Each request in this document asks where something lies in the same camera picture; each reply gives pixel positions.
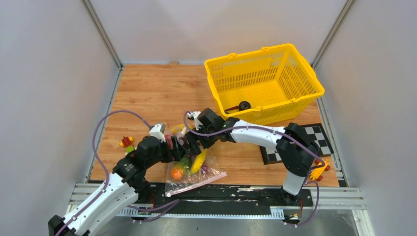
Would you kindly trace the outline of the red toy food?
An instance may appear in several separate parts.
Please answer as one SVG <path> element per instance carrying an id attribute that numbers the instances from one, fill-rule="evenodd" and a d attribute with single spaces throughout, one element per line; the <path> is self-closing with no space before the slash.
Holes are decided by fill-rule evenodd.
<path id="1" fill-rule="evenodd" d="M 173 141 L 172 141 L 172 134 L 165 135 L 165 139 L 169 149 L 173 149 Z"/>

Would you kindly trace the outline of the green toy mango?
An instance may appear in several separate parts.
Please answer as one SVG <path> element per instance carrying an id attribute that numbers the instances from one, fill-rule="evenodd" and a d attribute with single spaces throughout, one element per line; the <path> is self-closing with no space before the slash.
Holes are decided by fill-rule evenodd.
<path id="1" fill-rule="evenodd" d="M 188 172 L 191 166 L 191 158 L 189 156 L 185 156 L 179 163 L 178 166 L 181 170 Z"/>

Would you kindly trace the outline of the clear zip top bag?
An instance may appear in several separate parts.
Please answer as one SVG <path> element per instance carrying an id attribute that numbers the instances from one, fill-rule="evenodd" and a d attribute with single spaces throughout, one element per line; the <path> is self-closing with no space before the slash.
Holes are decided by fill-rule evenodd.
<path id="1" fill-rule="evenodd" d="M 187 129 L 183 124 L 174 126 L 166 135 L 169 147 L 173 146 L 172 137 L 176 138 L 180 148 L 186 148 L 187 152 L 180 161 L 173 161 L 167 165 L 165 178 L 165 196 L 190 191 L 206 184 L 213 183 L 227 176 L 217 164 L 216 157 L 208 153 L 199 141 L 196 142 L 198 155 L 191 154 L 189 143 L 185 137 Z"/>

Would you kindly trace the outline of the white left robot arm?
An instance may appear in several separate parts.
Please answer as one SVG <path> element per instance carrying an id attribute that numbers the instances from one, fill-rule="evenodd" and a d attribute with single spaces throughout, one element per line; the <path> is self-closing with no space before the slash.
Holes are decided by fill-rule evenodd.
<path id="1" fill-rule="evenodd" d="M 176 137 L 162 142 L 146 136 L 113 168 L 107 179 L 74 210 L 53 216 L 48 222 L 51 236 L 95 236 L 121 210 L 134 202 L 150 199 L 147 169 L 156 163 L 179 161 L 187 150 Z"/>

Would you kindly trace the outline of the yellow toy banana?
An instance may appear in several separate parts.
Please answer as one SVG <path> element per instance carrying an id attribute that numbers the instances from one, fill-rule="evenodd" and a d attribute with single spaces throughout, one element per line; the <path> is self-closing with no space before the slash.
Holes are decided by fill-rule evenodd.
<path id="1" fill-rule="evenodd" d="M 202 152 L 195 157 L 194 161 L 192 162 L 190 171 L 188 173 L 189 176 L 197 173 L 200 170 L 201 166 L 205 162 L 206 156 L 207 156 L 207 150 L 203 149 Z"/>

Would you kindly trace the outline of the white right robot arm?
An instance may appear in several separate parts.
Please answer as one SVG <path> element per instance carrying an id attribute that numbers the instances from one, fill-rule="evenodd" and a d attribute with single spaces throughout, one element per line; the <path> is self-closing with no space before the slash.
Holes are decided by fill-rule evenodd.
<path id="1" fill-rule="evenodd" d="M 252 124 L 239 118 L 223 119 L 209 108 L 201 112 L 186 111 L 183 123 L 191 136 L 188 142 L 193 152 L 196 151 L 195 142 L 208 149 L 217 141 L 248 143 L 276 151 L 287 169 L 281 199 L 290 206 L 300 200 L 300 190 L 313 162 L 318 160 L 324 164 L 314 139 L 296 123 L 286 127 Z"/>

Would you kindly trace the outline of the purple toy eggplant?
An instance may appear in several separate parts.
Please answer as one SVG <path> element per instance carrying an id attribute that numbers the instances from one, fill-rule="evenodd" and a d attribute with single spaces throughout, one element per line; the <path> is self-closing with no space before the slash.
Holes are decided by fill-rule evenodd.
<path id="1" fill-rule="evenodd" d="M 209 172 L 209 166 L 206 164 L 203 164 L 199 170 L 199 173 L 202 175 L 205 175 Z"/>

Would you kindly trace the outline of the yellow toy food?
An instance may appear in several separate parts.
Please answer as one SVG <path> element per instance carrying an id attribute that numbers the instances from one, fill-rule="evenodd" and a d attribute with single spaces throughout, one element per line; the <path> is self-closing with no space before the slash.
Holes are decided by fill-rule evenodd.
<path id="1" fill-rule="evenodd" d="M 185 174 L 185 168 L 182 167 L 173 167 L 171 169 L 171 177 L 174 180 L 180 180 Z"/>

